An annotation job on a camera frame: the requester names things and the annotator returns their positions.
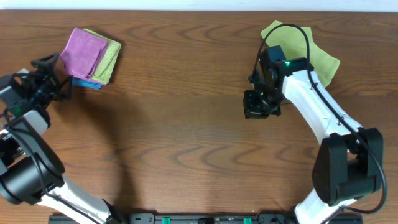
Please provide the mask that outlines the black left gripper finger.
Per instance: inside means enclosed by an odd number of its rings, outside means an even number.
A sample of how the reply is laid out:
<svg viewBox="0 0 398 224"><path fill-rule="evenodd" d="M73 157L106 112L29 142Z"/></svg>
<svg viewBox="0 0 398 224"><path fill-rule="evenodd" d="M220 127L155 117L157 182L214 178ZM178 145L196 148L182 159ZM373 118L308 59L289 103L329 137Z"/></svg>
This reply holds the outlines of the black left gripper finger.
<svg viewBox="0 0 398 224"><path fill-rule="evenodd" d="M69 100L72 97L72 84L73 84L73 77L68 77L63 82L61 82L59 86L56 88L53 100L55 101Z"/></svg>
<svg viewBox="0 0 398 224"><path fill-rule="evenodd" d="M31 65L36 69L36 72L39 74L54 74L55 66L57 64L59 56L59 53L54 53L44 58L32 60Z"/></svg>

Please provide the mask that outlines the purple microfiber cloth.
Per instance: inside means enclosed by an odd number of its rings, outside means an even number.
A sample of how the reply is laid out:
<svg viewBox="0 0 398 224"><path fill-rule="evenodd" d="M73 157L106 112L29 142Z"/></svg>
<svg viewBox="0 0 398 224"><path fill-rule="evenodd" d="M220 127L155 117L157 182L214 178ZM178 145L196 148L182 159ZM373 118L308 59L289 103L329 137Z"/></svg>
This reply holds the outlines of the purple microfiber cloth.
<svg viewBox="0 0 398 224"><path fill-rule="evenodd" d="M76 27L60 54L60 59L67 74L88 80L107 48L107 40Z"/></svg>

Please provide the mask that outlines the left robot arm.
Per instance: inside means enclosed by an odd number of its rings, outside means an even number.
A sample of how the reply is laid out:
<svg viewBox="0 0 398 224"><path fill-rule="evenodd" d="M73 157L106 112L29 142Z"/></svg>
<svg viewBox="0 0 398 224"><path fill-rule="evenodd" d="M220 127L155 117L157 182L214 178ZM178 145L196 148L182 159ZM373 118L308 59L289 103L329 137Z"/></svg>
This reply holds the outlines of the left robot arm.
<svg viewBox="0 0 398 224"><path fill-rule="evenodd" d="M46 109L69 99L71 79L59 80L54 53L31 62L34 70L1 77L1 195L12 204L50 207L77 223L122 223L105 200L73 183L42 135L50 127Z"/></svg>

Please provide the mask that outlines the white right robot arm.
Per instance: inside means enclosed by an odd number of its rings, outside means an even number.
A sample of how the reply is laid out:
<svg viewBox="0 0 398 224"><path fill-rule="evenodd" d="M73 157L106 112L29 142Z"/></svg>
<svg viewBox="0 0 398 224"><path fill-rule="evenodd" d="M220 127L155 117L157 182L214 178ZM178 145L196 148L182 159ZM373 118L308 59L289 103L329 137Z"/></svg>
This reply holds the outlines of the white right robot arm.
<svg viewBox="0 0 398 224"><path fill-rule="evenodd" d="M387 181L382 134L347 115L306 58L260 56L248 82L253 88L244 92L247 119L279 116L282 101L289 100L320 145L313 190L290 214L268 213L270 223L355 223L383 207Z"/></svg>

